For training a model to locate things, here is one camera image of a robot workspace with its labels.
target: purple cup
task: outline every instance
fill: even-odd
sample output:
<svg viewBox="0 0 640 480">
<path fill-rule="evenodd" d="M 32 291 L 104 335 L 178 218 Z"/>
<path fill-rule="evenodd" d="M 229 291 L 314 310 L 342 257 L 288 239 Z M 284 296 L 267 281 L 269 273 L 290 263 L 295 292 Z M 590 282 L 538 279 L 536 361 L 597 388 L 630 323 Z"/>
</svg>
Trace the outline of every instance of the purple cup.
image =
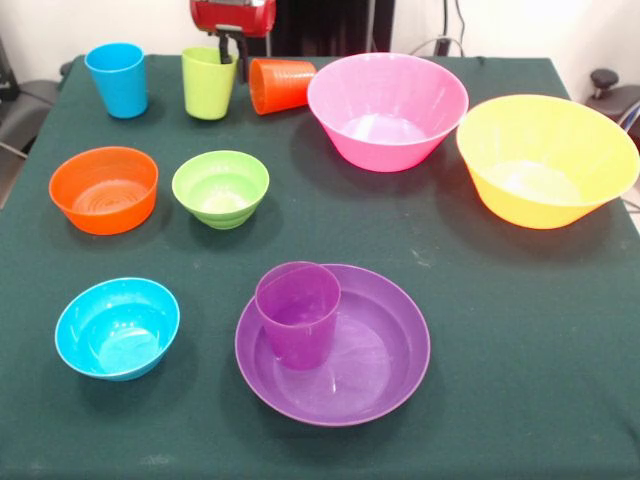
<svg viewBox="0 0 640 480">
<path fill-rule="evenodd" d="M 283 263 L 256 287 L 256 307 L 282 365 L 308 370 L 325 362 L 333 345 L 340 283 L 322 265 Z"/>
</svg>

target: dark green tablecloth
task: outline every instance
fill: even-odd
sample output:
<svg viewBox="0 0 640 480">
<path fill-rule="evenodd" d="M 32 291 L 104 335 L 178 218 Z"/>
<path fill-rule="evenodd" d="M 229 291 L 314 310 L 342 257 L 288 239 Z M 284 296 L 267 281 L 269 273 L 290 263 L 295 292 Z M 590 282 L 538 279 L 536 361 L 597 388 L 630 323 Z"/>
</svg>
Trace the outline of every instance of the dark green tablecloth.
<svg viewBox="0 0 640 480">
<path fill-rule="evenodd" d="M 548 60 L 438 61 L 472 104 L 566 95 Z M 453 135 L 414 169 L 369 173 L 307 109 L 258 117 L 236 86 L 225 119 L 196 121 L 179 58 L 147 64 L 148 112 L 117 121 L 76 62 L 0 213 L 0 477 L 640 477 L 640 241 L 619 201 L 557 231 L 518 228 L 481 205 Z M 106 238 L 75 230 L 47 193 L 61 162 L 101 145 L 142 149 L 160 167 L 153 216 Z M 177 167 L 216 149 L 271 173 L 256 215 L 229 232 L 171 195 Z M 433 351 L 403 407 L 322 429 L 244 384 L 238 316 L 260 275 L 295 259 L 373 269 L 416 300 Z M 183 314 L 165 360 L 122 384 L 77 375 L 53 343 L 67 302 L 118 276 L 165 284 Z"/>
</svg>

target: colorful tableware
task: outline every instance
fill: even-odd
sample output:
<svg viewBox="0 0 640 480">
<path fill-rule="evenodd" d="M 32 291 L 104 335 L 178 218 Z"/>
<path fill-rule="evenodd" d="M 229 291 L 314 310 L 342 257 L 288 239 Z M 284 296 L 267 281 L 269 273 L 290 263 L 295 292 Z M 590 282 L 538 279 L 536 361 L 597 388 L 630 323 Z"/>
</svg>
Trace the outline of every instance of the colorful tableware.
<svg viewBox="0 0 640 480">
<path fill-rule="evenodd" d="M 307 104 L 307 88 L 316 73 L 310 62 L 254 58 L 249 69 L 251 103 L 259 115 Z"/>
<path fill-rule="evenodd" d="M 147 109 L 144 52 L 131 43 L 109 43 L 91 50 L 84 59 L 100 97 L 116 118 L 132 118 Z"/>
<path fill-rule="evenodd" d="M 340 154 L 374 172 L 411 168 L 467 111 L 467 92 L 451 72 L 398 53 L 345 57 L 311 80 L 309 107 Z"/>
<path fill-rule="evenodd" d="M 85 290 L 64 309 L 55 331 L 62 360 L 102 380 L 138 378 L 162 359 L 180 324 L 165 287 L 144 278 L 116 278 Z"/>
<path fill-rule="evenodd" d="M 316 368 L 333 345 L 338 279 L 322 265 L 289 262 L 258 282 L 256 308 L 274 355 L 295 370 Z"/>
<path fill-rule="evenodd" d="M 228 230 L 242 225 L 256 210 L 269 188 L 269 172 L 251 155 L 219 150 L 182 164 L 171 187 L 198 220 Z"/>
<path fill-rule="evenodd" d="M 237 57 L 220 63 L 217 48 L 192 47 L 182 52 L 182 82 L 187 113 L 202 120 L 218 120 L 227 114 L 233 91 Z"/>
<path fill-rule="evenodd" d="M 640 172 L 624 130 L 561 98 L 488 100 L 469 112 L 457 141 L 484 204 L 523 227 L 575 222 L 631 188 Z"/>
<path fill-rule="evenodd" d="M 252 298 L 236 329 L 236 359 L 249 387 L 295 420 L 325 427 L 369 422 L 404 403 L 429 363 L 429 332 L 411 298 L 383 276 L 325 265 L 342 289 L 335 339 L 312 370 L 285 367 L 274 355 Z"/>
<path fill-rule="evenodd" d="M 127 147 L 87 150 L 60 165 L 49 195 L 78 229 L 114 235 L 144 222 L 155 206 L 158 167 L 144 152 Z"/>
</svg>

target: white wall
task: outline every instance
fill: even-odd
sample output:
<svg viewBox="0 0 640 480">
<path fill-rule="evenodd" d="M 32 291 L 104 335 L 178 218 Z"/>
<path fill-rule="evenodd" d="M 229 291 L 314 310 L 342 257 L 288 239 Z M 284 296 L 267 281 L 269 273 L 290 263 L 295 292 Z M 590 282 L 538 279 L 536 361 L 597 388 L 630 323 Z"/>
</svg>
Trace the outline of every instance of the white wall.
<svg viewBox="0 0 640 480">
<path fill-rule="evenodd" d="M 195 27 L 187 0 L 0 0 L 0 37 L 20 82 L 59 79 L 61 64 L 102 43 L 164 54 L 217 45 Z"/>
<path fill-rule="evenodd" d="M 640 0 L 459 1 L 467 55 L 551 57 L 580 101 L 599 66 L 618 71 L 621 83 L 640 83 Z M 449 3 L 449 34 L 457 35 Z M 396 0 L 392 50 L 409 52 L 441 28 L 441 0 Z M 216 43 L 195 28 L 187 0 L 0 0 L 0 36 L 20 81 L 58 78 L 62 63 L 110 41 L 171 54 Z"/>
<path fill-rule="evenodd" d="M 638 0 L 459 0 L 467 24 L 468 56 L 550 57 L 569 94 L 591 94 L 589 73 L 616 70 L 623 83 L 640 83 Z M 460 23 L 449 0 L 449 35 Z M 410 52 L 442 32 L 442 0 L 397 0 L 392 50 Z M 433 52 L 433 44 L 421 50 Z"/>
</svg>

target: orange cup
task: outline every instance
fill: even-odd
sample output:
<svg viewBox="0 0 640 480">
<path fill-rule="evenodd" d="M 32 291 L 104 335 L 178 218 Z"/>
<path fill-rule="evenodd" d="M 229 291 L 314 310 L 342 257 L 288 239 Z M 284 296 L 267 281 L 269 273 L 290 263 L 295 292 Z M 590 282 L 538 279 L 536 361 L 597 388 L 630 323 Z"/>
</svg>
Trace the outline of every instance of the orange cup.
<svg viewBox="0 0 640 480">
<path fill-rule="evenodd" d="M 307 87 L 316 73 L 310 62 L 254 58 L 249 69 L 251 103 L 259 115 L 307 104 Z"/>
<path fill-rule="evenodd" d="M 64 162 L 51 176 L 49 195 L 78 229 L 114 235 L 144 222 L 156 203 L 158 167 L 127 147 L 87 150 Z"/>
</svg>

